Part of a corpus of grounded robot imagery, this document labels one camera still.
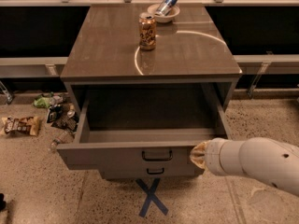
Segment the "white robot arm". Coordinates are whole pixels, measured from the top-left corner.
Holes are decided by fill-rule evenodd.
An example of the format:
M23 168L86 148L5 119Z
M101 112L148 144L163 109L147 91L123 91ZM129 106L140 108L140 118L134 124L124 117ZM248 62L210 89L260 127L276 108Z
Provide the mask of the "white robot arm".
M191 161L214 175L238 175L299 196L299 147L269 138L215 138L194 147Z

